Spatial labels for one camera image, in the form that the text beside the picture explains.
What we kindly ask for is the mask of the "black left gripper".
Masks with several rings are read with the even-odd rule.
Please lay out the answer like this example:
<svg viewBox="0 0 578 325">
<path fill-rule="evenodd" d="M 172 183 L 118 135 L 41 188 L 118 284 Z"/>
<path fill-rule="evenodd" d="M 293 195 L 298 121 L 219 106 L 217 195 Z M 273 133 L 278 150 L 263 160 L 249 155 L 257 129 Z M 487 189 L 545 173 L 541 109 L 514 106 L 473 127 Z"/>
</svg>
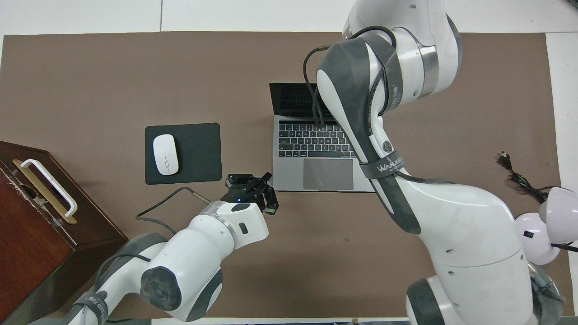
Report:
<svg viewBox="0 0 578 325">
<path fill-rule="evenodd" d="M 266 172 L 260 179 L 253 180 L 253 174 L 229 174 L 225 181 L 227 193 L 221 201 L 234 204 L 256 203 L 260 210 L 275 215 L 279 208 L 276 191 L 269 185 L 272 173 Z"/>
</svg>

